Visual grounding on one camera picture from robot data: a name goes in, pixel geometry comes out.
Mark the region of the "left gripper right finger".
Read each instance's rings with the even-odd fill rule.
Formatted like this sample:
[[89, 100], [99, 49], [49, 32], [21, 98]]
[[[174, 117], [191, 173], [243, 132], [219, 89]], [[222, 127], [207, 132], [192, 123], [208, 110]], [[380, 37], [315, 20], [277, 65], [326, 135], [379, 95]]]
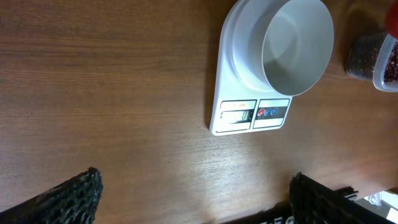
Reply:
[[300, 172], [290, 181], [289, 202], [298, 224], [392, 224]]

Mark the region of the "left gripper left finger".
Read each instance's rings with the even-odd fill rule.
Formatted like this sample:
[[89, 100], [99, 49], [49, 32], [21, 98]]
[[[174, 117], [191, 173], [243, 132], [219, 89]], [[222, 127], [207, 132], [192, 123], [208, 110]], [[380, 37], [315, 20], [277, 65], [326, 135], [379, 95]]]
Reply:
[[94, 167], [1, 212], [1, 223], [92, 224], [103, 191], [101, 172]]

